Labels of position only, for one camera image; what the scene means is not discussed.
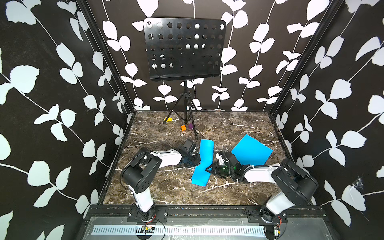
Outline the cyan paper sheet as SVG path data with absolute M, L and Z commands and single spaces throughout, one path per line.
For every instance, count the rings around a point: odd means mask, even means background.
M 195 167 L 191 183 L 193 185 L 205 187 L 211 176 L 211 173 L 207 172 L 206 169 L 210 169 L 213 163 L 214 142 L 212 140 L 201 140 L 199 154 L 201 163 Z
M 245 135 L 231 153 L 242 165 L 261 166 L 267 162 L 273 150 L 251 136 Z

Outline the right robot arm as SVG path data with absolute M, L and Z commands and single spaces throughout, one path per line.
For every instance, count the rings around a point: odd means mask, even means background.
M 219 160 L 204 167 L 206 173 L 220 178 L 229 177 L 235 183 L 272 183 L 280 191 L 268 198 L 261 206 L 259 215 L 265 222 L 270 222 L 283 211 L 311 204 L 311 198 L 319 183 L 304 169 L 289 159 L 283 159 L 274 165 L 242 165 L 234 154 L 221 151 Z

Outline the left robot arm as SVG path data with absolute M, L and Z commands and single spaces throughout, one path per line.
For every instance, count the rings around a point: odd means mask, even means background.
M 167 151 L 150 151 L 141 148 L 123 168 L 120 182 L 133 192 L 135 204 L 147 217 L 154 214 L 155 203 L 150 192 L 158 170 L 168 166 L 195 167 L 200 164 L 198 145 L 187 139 L 175 149 Z

